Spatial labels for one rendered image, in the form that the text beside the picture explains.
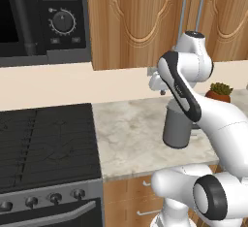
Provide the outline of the wooden cupboard door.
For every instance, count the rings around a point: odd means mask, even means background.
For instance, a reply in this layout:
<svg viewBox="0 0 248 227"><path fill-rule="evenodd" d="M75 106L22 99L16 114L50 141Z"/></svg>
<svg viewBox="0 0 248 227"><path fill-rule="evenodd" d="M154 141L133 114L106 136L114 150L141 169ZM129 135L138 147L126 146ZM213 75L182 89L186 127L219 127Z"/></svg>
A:
<svg viewBox="0 0 248 227"><path fill-rule="evenodd" d="M176 45L181 6L182 0L88 0L93 69L155 66Z"/></svg>
<svg viewBox="0 0 248 227"><path fill-rule="evenodd" d="M191 0L187 28L195 29L201 0ZM214 62L248 60L248 0L203 0L199 32Z"/></svg>

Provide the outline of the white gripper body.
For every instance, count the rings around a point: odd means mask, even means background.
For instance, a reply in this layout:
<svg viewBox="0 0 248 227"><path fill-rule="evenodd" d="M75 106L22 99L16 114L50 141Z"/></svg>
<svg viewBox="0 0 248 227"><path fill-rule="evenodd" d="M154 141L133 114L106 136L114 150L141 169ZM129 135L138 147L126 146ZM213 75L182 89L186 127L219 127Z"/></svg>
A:
<svg viewBox="0 0 248 227"><path fill-rule="evenodd" d="M149 81L149 87L153 91L166 91L169 89L166 83L161 79L158 72L153 73Z"/></svg>

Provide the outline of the green plant in brown pot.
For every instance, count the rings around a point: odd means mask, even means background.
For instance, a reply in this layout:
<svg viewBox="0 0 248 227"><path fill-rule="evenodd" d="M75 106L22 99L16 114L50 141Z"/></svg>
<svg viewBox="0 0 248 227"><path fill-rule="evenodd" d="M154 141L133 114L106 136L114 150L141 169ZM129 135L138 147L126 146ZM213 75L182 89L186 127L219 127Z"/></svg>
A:
<svg viewBox="0 0 248 227"><path fill-rule="evenodd" d="M205 93L205 96L210 99L229 103L231 101L231 93L233 89L222 82L215 82L210 86L210 89Z"/></svg>

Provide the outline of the wooden drawer front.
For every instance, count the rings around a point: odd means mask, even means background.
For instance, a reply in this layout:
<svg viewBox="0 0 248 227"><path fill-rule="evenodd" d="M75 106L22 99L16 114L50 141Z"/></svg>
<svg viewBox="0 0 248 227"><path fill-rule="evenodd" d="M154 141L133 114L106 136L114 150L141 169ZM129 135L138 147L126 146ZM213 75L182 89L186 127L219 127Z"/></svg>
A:
<svg viewBox="0 0 248 227"><path fill-rule="evenodd" d="M148 197L154 194L151 186L144 186L143 181L150 183L151 176L111 180L104 183L104 203L116 203L126 200Z"/></svg>
<svg viewBox="0 0 248 227"><path fill-rule="evenodd" d="M160 210L162 205L162 199L148 197L105 204L106 227L149 227L157 213L139 216L137 211Z"/></svg>

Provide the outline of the black microwave dial knob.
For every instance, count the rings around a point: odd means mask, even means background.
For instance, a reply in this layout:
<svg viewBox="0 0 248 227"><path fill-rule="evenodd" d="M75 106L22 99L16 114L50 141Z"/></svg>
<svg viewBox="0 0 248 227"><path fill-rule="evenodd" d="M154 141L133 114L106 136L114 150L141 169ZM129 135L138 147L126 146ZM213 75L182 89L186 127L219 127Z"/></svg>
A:
<svg viewBox="0 0 248 227"><path fill-rule="evenodd" d="M73 17L66 12L58 12L52 19L53 26L60 32L68 32L73 28Z"/></svg>

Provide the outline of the black hob knob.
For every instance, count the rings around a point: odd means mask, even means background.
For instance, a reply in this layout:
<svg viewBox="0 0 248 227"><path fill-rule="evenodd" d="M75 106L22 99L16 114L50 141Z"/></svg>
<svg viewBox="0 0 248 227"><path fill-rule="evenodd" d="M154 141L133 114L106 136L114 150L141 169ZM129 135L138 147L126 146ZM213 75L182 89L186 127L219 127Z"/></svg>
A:
<svg viewBox="0 0 248 227"><path fill-rule="evenodd" d="M37 205L38 205L38 199L36 197L28 197L25 200L25 206L30 209L33 209Z"/></svg>
<svg viewBox="0 0 248 227"><path fill-rule="evenodd" d="M60 193L52 193L49 196L49 200L54 204L58 205L62 201L62 195Z"/></svg>
<svg viewBox="0 0 248 227"><path fill-rule="evenodd" d="M13 203L12 202L2 202L0 204L0 211L5 212L5 211L11 211L13 208Z"/></svg>
<svg viewBox="0 0 248 227"><path fill-rule="evenodd" d="M73 197L80 201L85 197L85 191L83 189L75 189L73 191Z"/></svg>

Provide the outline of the black hob and oven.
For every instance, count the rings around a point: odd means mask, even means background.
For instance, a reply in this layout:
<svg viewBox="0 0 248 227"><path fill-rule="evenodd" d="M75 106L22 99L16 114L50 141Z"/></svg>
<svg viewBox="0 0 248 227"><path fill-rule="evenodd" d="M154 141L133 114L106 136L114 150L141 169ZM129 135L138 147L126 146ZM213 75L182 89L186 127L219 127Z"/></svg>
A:
<svg viewBox="0 0 248 227"><path fill-rule="evenodd" d="M73 197L83 189L85 197ZM60 193L54 205L49 196ZM38 205L25 206L28 197ZM0 225L96 207L76 219L44 227L105 227L103 179L89 103L0 112Z"/></svg>

